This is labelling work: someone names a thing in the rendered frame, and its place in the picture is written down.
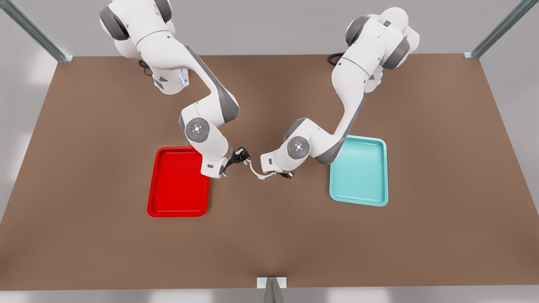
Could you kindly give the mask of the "red rectangular tray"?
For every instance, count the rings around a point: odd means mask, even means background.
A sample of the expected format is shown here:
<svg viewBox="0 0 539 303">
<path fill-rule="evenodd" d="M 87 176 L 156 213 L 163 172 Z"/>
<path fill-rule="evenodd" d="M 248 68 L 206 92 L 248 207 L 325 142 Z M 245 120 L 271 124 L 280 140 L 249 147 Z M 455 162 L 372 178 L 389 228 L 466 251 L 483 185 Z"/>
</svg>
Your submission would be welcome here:
<svg viewBox="0 0 539 303">
<path fill-rule="evenodd" d="M 210 179 L 200 172 L 202 155 L 192 146 L 156 152 L 147 213 L 151 217 L 200 217 L 208 208 Z"/>
</svg>

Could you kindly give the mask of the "light blue rectangular tray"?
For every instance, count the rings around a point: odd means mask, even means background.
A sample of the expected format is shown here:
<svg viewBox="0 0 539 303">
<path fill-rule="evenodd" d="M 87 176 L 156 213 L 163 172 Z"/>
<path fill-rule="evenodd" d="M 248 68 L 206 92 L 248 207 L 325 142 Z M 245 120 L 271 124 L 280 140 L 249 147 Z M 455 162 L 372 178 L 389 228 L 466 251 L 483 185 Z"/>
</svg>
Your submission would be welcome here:
<svg viewBox="0 0 539 303">
<path fill-rule="evenodd" d="M 383 207 L 389 201 L 388 190 L 385 142 L 347 136 L 330 165 L 330 197 L 338 202 Z"/>
</svg>

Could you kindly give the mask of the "silver frame post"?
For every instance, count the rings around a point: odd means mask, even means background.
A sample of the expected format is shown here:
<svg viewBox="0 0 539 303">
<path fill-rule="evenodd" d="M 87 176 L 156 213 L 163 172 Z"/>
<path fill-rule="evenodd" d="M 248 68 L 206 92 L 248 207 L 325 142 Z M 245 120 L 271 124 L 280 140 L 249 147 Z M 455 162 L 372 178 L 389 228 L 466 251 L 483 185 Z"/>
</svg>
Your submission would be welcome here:
<svg viewBox="0 0 539 303">
<path fill-rule="evenodd" d="M 64 54 L 11 0 L 0 0 L 0 9 L 57 62 L 70 63 L 73 61 L 72 55 Z"/>
<path fill-rule="evenodd" d="M 286 277 L 258 277 L 257 288 L 264 289 L 264 303 L 286 303 L 282 288 L 287 288 Z"/>
<path fill-rule="evenodd" d="M 467 59 L 479 59 L 537 3 L 539 0 L 520 0 L 519 4 L 472 51 L 464 52 L 463 56 Z"/>
</svg>

